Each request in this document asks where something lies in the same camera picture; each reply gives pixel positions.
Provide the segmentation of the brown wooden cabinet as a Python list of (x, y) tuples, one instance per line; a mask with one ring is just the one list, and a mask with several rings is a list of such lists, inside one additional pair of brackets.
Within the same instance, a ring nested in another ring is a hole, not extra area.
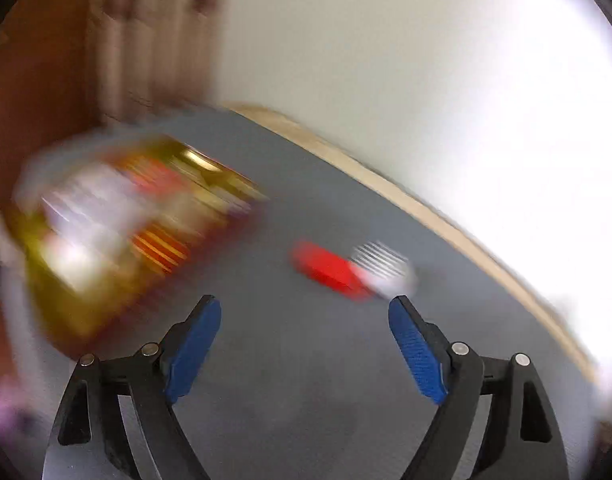
[(86, 69), (89, 0), (0, 0), (0, 207), (23, 165), (99, 122)]

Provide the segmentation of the grey mesh cushion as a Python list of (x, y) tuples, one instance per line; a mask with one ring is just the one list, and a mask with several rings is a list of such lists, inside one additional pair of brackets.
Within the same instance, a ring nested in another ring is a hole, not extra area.
[(194, 146), (264, 196), (240, 229), (146, 297), (97, 350), (129, 356), (163, 337), (201, 296), (218, 298), (220, 331), (176, 406), (211, 477), (397, 479), (433, 417), (388, 328), (386, 301), (351, 300), (298, 273), (292, 251), (302, 240), (341, 255), (384, 243), (409, 259), (419, 277), (413, 304), (449, 339), (483, 356), (527, 354), (556, 411), (568, 472), (583, 477), (594, 388), (541, 322), (405, 211), (241, 115), (201, 108), (75, 136), (26, 162), (15, 199), (26, 204), (75, 162), (148, 133)]

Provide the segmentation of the red gold toffee box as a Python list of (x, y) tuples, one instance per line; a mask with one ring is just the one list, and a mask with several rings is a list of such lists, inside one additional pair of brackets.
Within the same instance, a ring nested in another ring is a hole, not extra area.
[(94, 348), (264, 198), (253, 181), (171, 136), (76, 160), (18, 214), (44, 336), (68, 356)]

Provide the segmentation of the purple cloth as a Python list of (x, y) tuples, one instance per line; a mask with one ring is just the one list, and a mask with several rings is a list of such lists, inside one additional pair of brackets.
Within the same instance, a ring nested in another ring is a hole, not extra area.
[(23, 390), (10, 376), (0, 377), (0, 439), (10, 440), (33, 426)]

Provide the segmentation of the red wooden block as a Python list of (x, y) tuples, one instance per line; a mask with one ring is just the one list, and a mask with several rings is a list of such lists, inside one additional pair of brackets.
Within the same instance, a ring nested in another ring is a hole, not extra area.
[(292, 261), (298, 272), (343, 296), (363, 300), (372, 295), (350, 261), (326, 248), (299, 242), (292, 250)]

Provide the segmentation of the white striped wooden cube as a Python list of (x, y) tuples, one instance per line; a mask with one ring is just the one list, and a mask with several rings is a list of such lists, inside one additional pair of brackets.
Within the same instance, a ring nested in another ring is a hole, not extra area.
[(350, 267), (365, 288), (387, 300), (410, 297), (417, 291), (417, 274), (409, 260), (381, 242), (356, 246)]

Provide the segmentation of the beige patterned curtain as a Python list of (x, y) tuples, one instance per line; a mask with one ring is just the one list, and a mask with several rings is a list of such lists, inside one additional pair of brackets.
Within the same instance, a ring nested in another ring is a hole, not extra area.
[(105, 124), (210, 97), (222, 0), (89, 0), (90, 101)]

